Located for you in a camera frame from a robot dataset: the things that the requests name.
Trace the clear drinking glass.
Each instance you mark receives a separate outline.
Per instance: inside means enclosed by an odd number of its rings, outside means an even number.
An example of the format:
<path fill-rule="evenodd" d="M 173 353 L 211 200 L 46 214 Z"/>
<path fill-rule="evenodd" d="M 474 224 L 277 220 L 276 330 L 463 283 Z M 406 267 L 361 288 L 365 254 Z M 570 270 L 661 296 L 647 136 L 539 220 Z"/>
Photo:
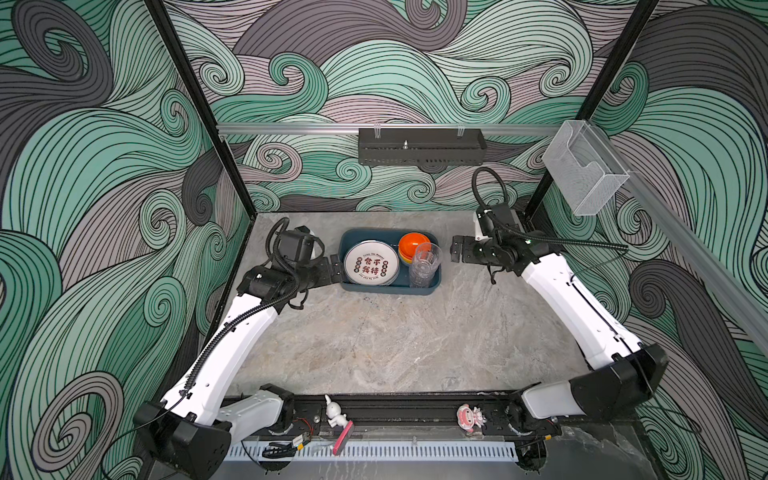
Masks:
<path fill-rule="evenodd" d="M 428 288 L 439 267 L 439 258 L 428 253 L 413 258 L 409 268 L 409 284 L 412 288 Z"/>
<path fill-rule="evenodd" d="M 435 275 L 441 263 L 440 247 L 431 242 L 419 244 L 412 257 L 410 277 L 416 283 L 426 283 Z"/>

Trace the white plate red circle characters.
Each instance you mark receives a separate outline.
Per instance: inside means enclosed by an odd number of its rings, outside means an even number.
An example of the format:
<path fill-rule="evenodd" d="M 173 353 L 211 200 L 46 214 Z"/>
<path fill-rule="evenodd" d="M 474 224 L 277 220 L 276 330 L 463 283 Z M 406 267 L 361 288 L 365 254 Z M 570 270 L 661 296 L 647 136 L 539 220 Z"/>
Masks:
<path fill-rule="evenodd" d="M 352 246 L 344 255 L 347 279 L 362 286 L 389 286 L 400 273 L 400 259 L 388 244 L 366 240 Z"/>

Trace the orange bowl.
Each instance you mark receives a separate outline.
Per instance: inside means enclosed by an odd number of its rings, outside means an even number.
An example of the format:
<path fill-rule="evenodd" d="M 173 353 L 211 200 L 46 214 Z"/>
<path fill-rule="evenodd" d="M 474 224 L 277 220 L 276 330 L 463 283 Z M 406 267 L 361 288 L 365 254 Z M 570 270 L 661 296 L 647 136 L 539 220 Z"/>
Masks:
<path fill-rule="evenodd" d="M 430 239 L 418 232 L 409 232 L 398 241 L 398 254 L 414 257 L 416 249 L 424 243 L 430 243 Z"/>

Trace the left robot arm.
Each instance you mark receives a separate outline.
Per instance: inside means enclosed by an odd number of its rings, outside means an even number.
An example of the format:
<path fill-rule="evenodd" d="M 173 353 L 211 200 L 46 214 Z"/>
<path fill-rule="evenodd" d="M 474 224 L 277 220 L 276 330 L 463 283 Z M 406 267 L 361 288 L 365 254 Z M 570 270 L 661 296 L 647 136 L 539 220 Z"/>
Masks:
<path fill-rule="evenodd" d="M 217 330 L 184 375 L 134 416 L 152 458 L 189 479 L 209 479 L 230 447 L 263 429 L 288 431 L 294 396 L 268 384 L 231 404 L 225 395 L 259 338 L 284 308 L 303 308 L 308 292 L 340 282 L 338 259 L 308 227 L 282 218 L 265 240 L 266 259 L 249 269 Z"/>

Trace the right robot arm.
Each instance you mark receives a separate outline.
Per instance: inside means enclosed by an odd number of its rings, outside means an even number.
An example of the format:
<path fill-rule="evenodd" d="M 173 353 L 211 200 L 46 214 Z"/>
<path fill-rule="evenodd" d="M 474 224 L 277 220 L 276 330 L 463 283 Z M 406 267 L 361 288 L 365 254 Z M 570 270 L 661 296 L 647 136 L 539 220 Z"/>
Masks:
<path fill-rule="evenodd" d="M 474 235 L 454 237 L 452 260 L 482 265 L 491 277 L 513 273 L 524 280 L 565 325 L 589 368 L 570 380 L 526 388 L 521 400 L 528 416 L 609 420 L 654 396 L 669 363 L 666 352 L 602 306 L 568 265 L 559 241 L 521 231 L 506 205 L 478 207 L 473 224 Z"/>

